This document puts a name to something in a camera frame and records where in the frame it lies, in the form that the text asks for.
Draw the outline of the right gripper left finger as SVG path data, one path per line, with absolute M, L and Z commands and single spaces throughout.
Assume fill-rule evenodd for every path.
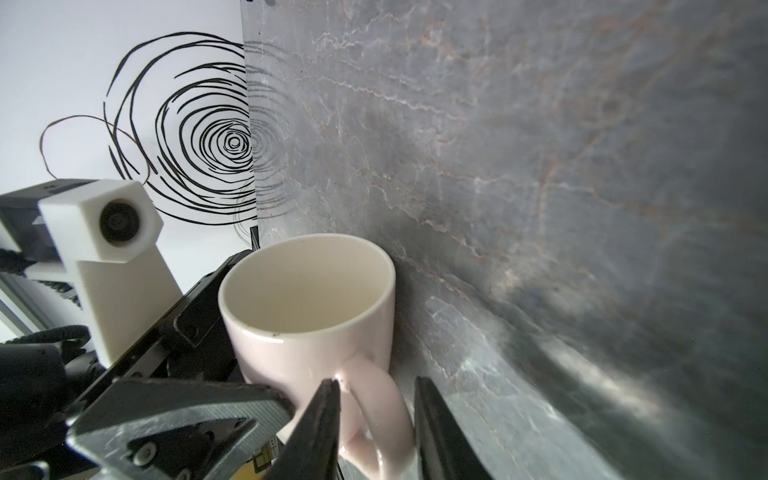
M 340 414 L 339 383 L 325 379 L 265 479 L 337 479 Z

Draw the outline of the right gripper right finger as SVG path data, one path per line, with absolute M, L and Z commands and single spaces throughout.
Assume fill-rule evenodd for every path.
M 492 479 L 428 377 L 415 380 L 414 420 L 420 479 Z

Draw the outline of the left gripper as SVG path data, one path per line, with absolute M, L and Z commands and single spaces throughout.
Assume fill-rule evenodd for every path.
M 113 366 L 82 325 L 1 345 L 1 475 L 228 479 L 293 419 L 278 390 L 238 381 L 216 302 L 236 258 L 205 275 Z

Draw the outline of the pink mug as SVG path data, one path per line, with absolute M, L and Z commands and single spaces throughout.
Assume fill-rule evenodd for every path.
M 245 380 L 281 391 L 302 415 L 320 383 L 341 389 L 339 452 L 369 479 L 398 479 L 414 427 L 389 374 L 396 270 L 375 243 L 295 237 L 247 255 L 218 305 Z

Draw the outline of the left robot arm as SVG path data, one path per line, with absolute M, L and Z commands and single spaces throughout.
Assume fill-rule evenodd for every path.
M 4 194 L 1 269 L 53 285 L 78 325 L 1 346 L 1 475 L 226 479 L 294 416 L 242 379 L 218 307 L 239 256 L 182 292 L 136 181 L 54 180 Z

